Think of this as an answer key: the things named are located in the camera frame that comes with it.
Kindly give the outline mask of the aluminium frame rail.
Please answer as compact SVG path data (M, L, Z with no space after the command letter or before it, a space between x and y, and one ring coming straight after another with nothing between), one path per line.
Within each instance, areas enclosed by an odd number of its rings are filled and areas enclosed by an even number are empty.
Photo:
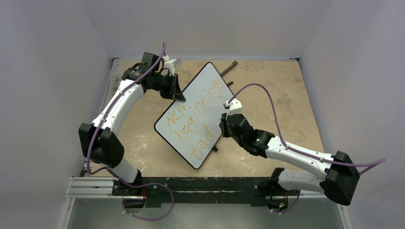
M220 196L227 201L235 200L236 194L253 197L303 196L305 198L325 198L315 191L271 191L259 188L256 184L263 183L263 177L149 177L146 197L174 197L191 201L197 198L213 199L217 202ZM130 188L120 184L112 177L73 177L70 180L65 198L141 198L140 188Z

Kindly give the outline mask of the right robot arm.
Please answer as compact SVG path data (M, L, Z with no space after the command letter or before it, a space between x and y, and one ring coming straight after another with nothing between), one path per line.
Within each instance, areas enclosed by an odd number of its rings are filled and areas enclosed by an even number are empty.
M271 132L254 129L242 114L221 115L219 127L225 138L232 138L241 148L254 156L279 160L301 171L282 169L268 181L274 194L284 190L307 190L324 194L329 200L348 206L352 202L360 172L348 154L321 153L298 147L293 150Z

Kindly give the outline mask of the clear plastic screw box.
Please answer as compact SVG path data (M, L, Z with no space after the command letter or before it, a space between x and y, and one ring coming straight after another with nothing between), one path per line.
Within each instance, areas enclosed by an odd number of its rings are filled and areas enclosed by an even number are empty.
M118 90L121 80L122 76L120 74L114 74L110 77L109 93L114 94Z

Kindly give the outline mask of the white whiteboard black frame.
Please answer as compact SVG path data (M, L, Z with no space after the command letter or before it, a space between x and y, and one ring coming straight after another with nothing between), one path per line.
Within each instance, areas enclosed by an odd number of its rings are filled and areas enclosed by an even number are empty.
M206 63L154 124L155 131L192 168L200 169L222 136L224 103L234 94L213 63Z

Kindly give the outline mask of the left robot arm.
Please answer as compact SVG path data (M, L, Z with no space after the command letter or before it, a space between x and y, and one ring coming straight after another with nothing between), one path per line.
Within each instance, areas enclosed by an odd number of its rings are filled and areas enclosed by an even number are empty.
M124 157L124 147L118 139L120 128L133 105L147 90L160 93L163 99L184 102L185 96L179 86L176 67L180 59L144 53L139 63L129 67L122 75L117 91L103 111L89 124L81 124L78 130L80 144L86 158L86 170L94 175L91 163L101 165L124 184L130 195L141 192L141 172Z

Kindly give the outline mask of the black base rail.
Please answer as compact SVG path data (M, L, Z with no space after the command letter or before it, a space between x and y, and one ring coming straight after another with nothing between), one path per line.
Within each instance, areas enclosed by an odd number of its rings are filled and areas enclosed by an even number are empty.
M288 197L298 190L285 190L270 177L143 177L147 187L133 188L113 180L112 195L139 197L146 207L163 203L249 204L252 207L288 207Z

